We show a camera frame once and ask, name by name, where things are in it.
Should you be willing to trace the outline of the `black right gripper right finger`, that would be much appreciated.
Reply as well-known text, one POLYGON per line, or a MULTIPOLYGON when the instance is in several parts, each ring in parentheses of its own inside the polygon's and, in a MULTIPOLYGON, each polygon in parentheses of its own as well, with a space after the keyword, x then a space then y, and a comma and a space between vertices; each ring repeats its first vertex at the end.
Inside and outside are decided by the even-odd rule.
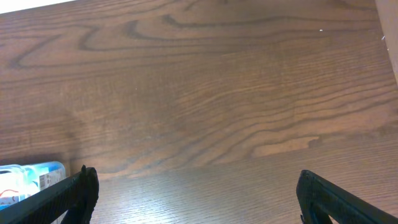
POLYGON ((302 223, 397 224, 397 217, 361 200, 310 170, 303 170, 296 194, 302 223))

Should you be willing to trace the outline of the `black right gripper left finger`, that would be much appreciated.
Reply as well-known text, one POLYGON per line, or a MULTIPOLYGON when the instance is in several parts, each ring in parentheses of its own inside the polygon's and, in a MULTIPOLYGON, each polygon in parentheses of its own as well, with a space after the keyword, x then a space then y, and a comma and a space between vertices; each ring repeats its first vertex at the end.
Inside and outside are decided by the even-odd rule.
POLYGON ((62 223, 89 223, 99 199, 96 169, 83 166, 81 171, 59 183, 1 210, 1 223, 52 223, 64 216, 62 223))

